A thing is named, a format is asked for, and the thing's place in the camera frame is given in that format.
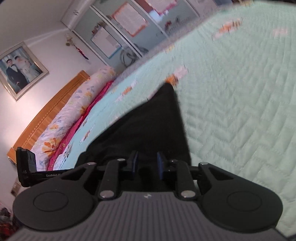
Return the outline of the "black garment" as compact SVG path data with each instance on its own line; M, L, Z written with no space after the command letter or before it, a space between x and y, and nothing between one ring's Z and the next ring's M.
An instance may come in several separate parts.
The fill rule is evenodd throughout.
M177 95L164 83L154 96L137 106L106 129L82 152L76 166L96 162L105 166L109 161L128 159L138 153L135 178L128 189L142 192L175 191L177 179L164 174L159 178L157 153L167 160L191 164Z

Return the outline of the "floral rolled duvet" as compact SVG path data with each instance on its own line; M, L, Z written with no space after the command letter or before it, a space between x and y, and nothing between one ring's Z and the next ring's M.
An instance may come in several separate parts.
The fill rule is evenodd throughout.
M86 108L93 102L107 82L116 77L117 73L114 68L105 66L97 70L76 89L31 149L36 157L37 171L47 171L51 156L55 153L71 126L84 114ZM72 144L69 143L64 152L58 156L53 170L58 169L63 159L69 156L71 149Z

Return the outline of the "wooden headboard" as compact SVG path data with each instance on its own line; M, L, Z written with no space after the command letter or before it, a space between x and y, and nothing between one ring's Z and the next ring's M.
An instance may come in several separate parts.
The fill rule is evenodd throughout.
M61 90L59 90L59 92L53 96L33 118L7 153L8 159L14 165L16 165L16 149L18 147L22 147L30 150L39 136L64 107L76 89L88 78L89 75L84 70L80 71Z

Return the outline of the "red patterned sheet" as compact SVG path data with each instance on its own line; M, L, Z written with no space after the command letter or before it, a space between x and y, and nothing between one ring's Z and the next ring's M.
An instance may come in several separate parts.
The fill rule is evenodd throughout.
M86 111L84 114L79 117L79 119L71 126L70 130L66 133L65 137L63 137L62 141L60 142L59 147L56 149L55 153L51 156L49 160L49 164L47 167L47 171L53 171L54 169L54 164L60 154L64 152L64 150L67 148L67 145L70 143L70 140L73 138L75 135L75 132L79 129L79 127L85 122L86 117L90 113L91 109L97 102L99 102L104 95L107 93L111 85L113 84L114 80L111 80L107 82L107 84L103 87L103 89L98 93L98 95L95 97L93 102L86 108Z

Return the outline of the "purple dotted bedsheet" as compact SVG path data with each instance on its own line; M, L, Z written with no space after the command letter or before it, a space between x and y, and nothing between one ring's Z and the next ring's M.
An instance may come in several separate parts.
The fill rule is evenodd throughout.
M209 20L212 16L214 16L219 11L224 11L226 9L229 9L230 7L233 7L233 4L223 4L221 6L218 6L213 10L211 13L205 15L204 17L198 18L196 20L190 21L188 24L186 24L184 27L181 27L177 32L173 33L171 36L168 37L168 39L162 41L159 45L157 45L154 49L149 51L145 56L140 58L140 60L136 61L132 66L128 67L123 71L121 74L117 76L117 78L113 82L113 86L119 84L121 81L123 81L126 77L130 76L133 72L135 72L138 68L140 68L144 63L149 61L151 58L153 58L155 55L159 54L160 52L165 51L168 47L170 47L172 44L174 44L176 41L184 37L185 35L189 34L193 30L195 30L199 25L204 23L206 20Z

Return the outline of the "mint bee quilt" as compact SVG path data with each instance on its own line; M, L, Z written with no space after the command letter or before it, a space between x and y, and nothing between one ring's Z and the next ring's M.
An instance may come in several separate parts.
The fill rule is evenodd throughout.
M194 165L208 162L279 195L277 229L295 234L295 5L255 1L219 11L136 70L91 110L54 169L183 68L176 87Z

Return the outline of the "sliding door wardrobe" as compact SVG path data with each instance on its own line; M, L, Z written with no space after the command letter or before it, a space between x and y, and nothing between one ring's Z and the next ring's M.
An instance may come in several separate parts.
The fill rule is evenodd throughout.
M61 21L106 65L123 71L217 1L73 1Z

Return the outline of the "framed wall picture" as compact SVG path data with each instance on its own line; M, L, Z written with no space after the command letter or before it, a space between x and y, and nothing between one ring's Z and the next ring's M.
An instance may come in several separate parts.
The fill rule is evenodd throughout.
M1 53L1 84L14 100L19 100L48 74L24 42Z

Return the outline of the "hanging wall ornament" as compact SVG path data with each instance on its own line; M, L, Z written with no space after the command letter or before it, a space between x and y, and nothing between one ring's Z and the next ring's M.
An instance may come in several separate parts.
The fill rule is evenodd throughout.
M66 46L74 47L85 60L89 61L89 58L84 54L84 52L80 48L78 48L76 44L73 42L73 37L69 34L66 34L65 37L66 37Z

